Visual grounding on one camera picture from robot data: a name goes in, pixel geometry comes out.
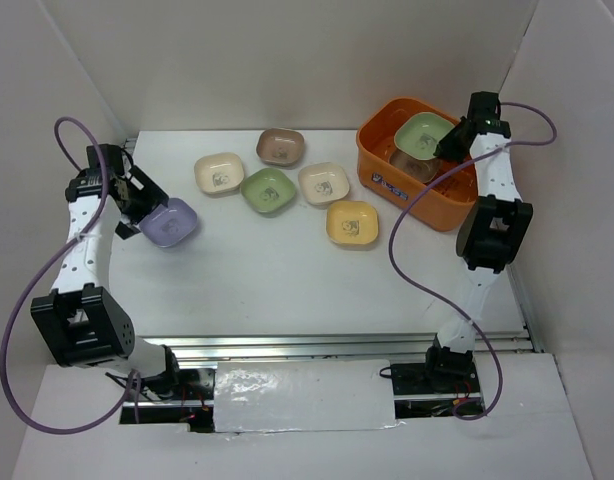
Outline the purple square plate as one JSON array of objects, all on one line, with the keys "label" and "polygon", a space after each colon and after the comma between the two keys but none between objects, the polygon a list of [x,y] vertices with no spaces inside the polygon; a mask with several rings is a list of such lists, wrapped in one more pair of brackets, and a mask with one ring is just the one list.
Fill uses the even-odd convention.
[{"label": "purple square plate", "polygon": [[167,205],[159,205],[138,224],[142,234],[161,248],[176,246],[198,227],[196,212],[182,199],[170,198]]}]

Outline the green square plate front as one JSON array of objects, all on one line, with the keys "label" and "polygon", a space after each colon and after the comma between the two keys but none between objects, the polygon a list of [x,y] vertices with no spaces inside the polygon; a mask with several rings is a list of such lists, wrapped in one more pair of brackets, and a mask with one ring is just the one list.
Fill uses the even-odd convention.
[{"label": "green square plate front", "polygon": [[410,157],[429,161],[436,157],[438,143],[454,128],[454,124],[432,112],[413,115],[396,132],[394,143]]}]

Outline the brown square plate front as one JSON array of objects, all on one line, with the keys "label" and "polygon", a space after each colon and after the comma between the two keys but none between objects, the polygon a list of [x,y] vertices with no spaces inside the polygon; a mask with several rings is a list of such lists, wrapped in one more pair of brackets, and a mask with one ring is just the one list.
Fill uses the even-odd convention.
[{"label": "brown square plate front", "polygon": [[418,160],[398,149],[390,156],[389,163],[423,184],[427,184],[435,178],[442,164],[438,158]]}]

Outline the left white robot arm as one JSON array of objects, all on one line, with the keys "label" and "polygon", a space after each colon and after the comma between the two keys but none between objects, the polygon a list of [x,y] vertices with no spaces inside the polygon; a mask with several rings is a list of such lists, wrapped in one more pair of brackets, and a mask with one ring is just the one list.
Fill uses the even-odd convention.
[{"label": "left white robot arm", "polygon": [[109,291],[114,239],[129,239],[174,207],[169,196],[123,147],[90,145],[88,165],[65,197],[70,214],[66,253],[50,292],[31,302],[31,316],[56,363],[139,372],[160,399],[183,390],[173,351],[137,337],[132,320]]}]

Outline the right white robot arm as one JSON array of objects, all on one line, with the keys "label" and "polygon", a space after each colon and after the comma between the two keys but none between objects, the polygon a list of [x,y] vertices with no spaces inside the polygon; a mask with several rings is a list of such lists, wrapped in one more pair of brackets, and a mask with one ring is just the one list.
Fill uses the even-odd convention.
[{"label": "right white robot arm", "polygon": [[462,295],[461,311],[441,327],[426,353],[422,378],[433,391],[445,391],[470,375],[477,336],[473,324],[482,317],[492,285],[515,259],[533,216],[514,183],[510,141],[498,95],[482,91],[471,95],[467,115],[436,148],[445,161],[480,160],[475,163],[478,197],[456,239],[471,286]]}]

